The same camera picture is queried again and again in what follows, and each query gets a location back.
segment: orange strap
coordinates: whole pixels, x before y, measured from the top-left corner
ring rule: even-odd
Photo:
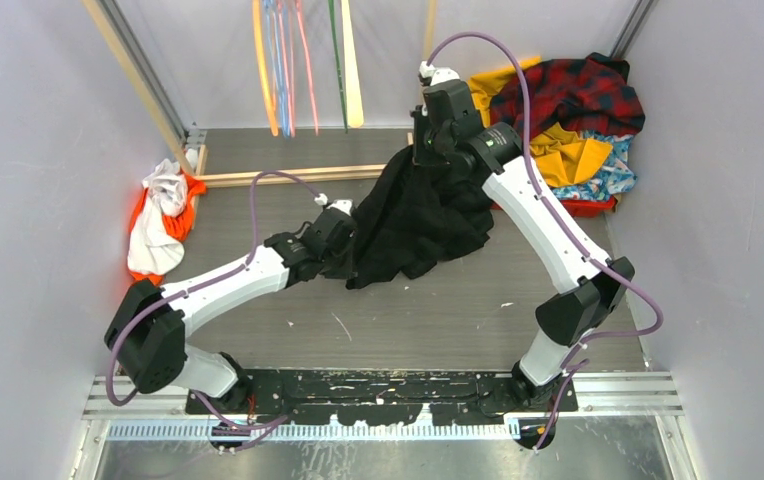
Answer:
[[[300,27],[300,38],[303,41],[303,52],[305,53],[305,73],[308,77],[308,96],[311,97],[311,115],[314,118],[314,133],[320,133],[320,126],[317,122],[317,102],[314,98],[314,81],[311,76],[311,58],[308,55],[308,41],[305,38],[305,21],[302,14],[302,0],[296,0],[297,5],[297,24]]]
[[[279,135],[279,125],[276,123],[276,112],[273,98],[270,95],[270,81],[267,78],[267,61],[264,58],[264,43],[261,36],[261,2],[252,1],[252,29],[255,37],[255,58],[258,61],[258,78],[261,82],[261,96],[264,97],[264,109],[267,121],[270,123],[270,133]]]
[[[293,66],[291,67],[291,70],[288,70],[288,44],[285,43],[285,22],[283,21],[283,8],[284,4],[281,0],[278,0],[276,2],[276,17],[278,19],[277,30],[279,30],[279,35],[276,38],[276,41],[281,40],[282,41],[282,69],[283,69],[283,76],[285,78],[285,95],[287,96],[287,100],[285,103],[288,104],[288,136],[293,137],[294,136],[294,101],[291,98],[291,93],[293,92],[293,88],[291,87],[291,82],[293,81],[293,78],[291,78],[291,70],[293,70]],[[291,48],[291,65],[293,65],[293,58],[294,58],[294,50],[293,47]]]

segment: cable connector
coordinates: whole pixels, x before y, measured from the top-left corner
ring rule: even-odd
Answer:
[[[426,60],[420,62],[420,67],[417,69],[417,75],[420,79],[420,83],[423,86],[428,87],[432,81],[432,75],[435,75],[435,67],[426,63]]]

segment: red plaid shirt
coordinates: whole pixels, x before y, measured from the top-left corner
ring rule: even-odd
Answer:
[[[627,86],[626,62],[600,54],[584,60],[549,60],[524,71],[531,99],[531,132],[535,137],[556,122],[565,130],[593,130],[603,135],[636,134],[644,111],[635,89]],[[514,76],[491,99],[491,123],[504,122],[523,131],[520,81]]]

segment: red basket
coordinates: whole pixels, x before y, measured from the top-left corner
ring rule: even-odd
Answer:
[[[615,208],[617,204],[615,197],[610,198],[606,202],[589,202],[588,200],[560,200],[560,202],[572,217],[583,218],[596,217],[605,211]],[[496,203],[491,205],[491,208],[502,210]]]

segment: wooden beam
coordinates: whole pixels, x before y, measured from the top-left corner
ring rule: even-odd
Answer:
[[[329,182],[336,180],[362,180],[377,178],[382,173],[385,164],[378,165],[353,165],[348,167],[322,167],[322,168],[298,168],[294,170],[282,170],[300,177],[306,182]],[[199,175],[197,178],[205,182],[208,188],[221,187],[245,187],[252,183],[252,179],[261,172],[222,173],[216,175]],[[269,176],[259,180],[258,185],[276,185],[293,183],[284,177]]]
[[[197,166],[195,168],[196,177],[201,176],[205,173],[205,161],[208,160],[208,147],[205,146],[205,144],[200,145],[199,147],[199,158],[197,158]],[[197,195],[196,197],[191,200],[191,206],[194,209],[194,212],[199,212],[199,197],[202,195]],[[193,229],[196,226],[196,217],[194,217],[194,223],[191,225],[191,229]]]
[[[344,39],[344,95],[347,102],[347,125],[350,128],[359,128],[364,125],[364,108],[361,104],[361,86],[353,40],[350,0],[341,0],[341,21],[343,22],[341,35]]]
[[[164,138],[164,142],[170,148],[173,158],[179,162],[179,165],[182,166],[182,170],[184,170],[185,173],[193,175],[194,171],[191,168],[191,164],[188,163],[188,159],[185,158],[185,152],[182,151],[182,143],[184,142],[184,139],[178,138],[173,131],[173,127],[167,122],[167,119],[161,112],[161,107],[158,105],[158,101],[152,96],[146,81],[135,66],[135,61],[123,45],[123,41],[120,40],[117,31],[114,30],[114,27],[111,25],[111,21],[99,4],[99,0],[82,0],[82,4],[87,9],[94,24],[96,24],[96,28],[102,35],[102,38],[105,39],[105,43],[108,44],[111,53],[114,54],[114,57],[117,58],[117,62],[120,63],[123,73],[126,74],[132,87],[134,87],[135,93],[137,93],[141,102],[143,102],[144,107],[146,107],[147,112],[149,112],[149,115],[152,117],[155,126],[158,127],[158,131]]]
[[[199,158],[197,159],[196,176],[205,174],[206,160],[208,160],[208,147],[203,144],[199,147]]]
[[[426,9],[426,27],[423,29],[423,57],[421,60],[429,60],[429,54],[435,43],[435,12],[438,11],[438,0],[429,0]],[[423,103],[423,87],[418,83],[417,100]]]

